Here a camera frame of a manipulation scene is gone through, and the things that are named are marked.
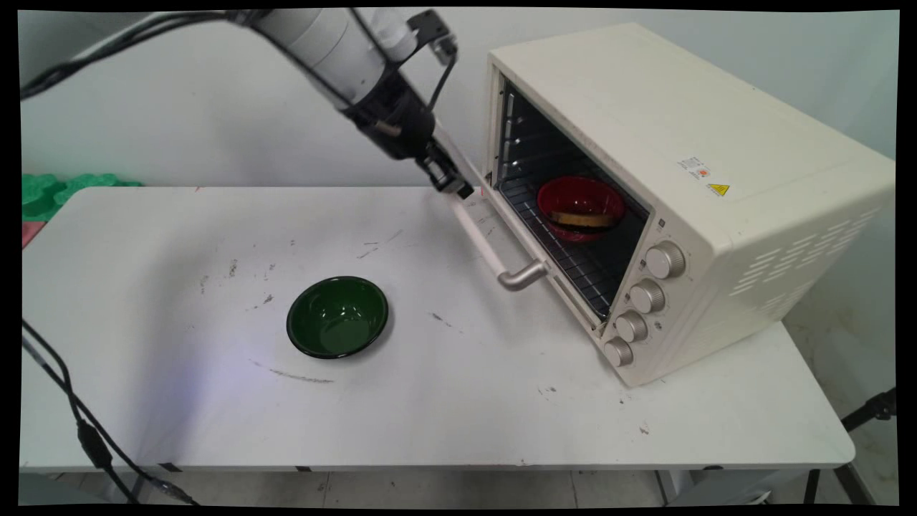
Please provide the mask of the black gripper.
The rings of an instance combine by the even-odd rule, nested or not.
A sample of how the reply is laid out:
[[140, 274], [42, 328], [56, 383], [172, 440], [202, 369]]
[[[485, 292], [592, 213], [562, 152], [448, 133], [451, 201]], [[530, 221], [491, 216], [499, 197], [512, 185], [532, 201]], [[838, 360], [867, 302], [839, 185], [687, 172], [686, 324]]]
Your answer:
[[435, 190], [462, 200], [473, 193], [462, 167], [433, 137], [435, 117], [402, 72], [384, 69], [367, 95], [342, 114], [390, 159], [415, 161]]

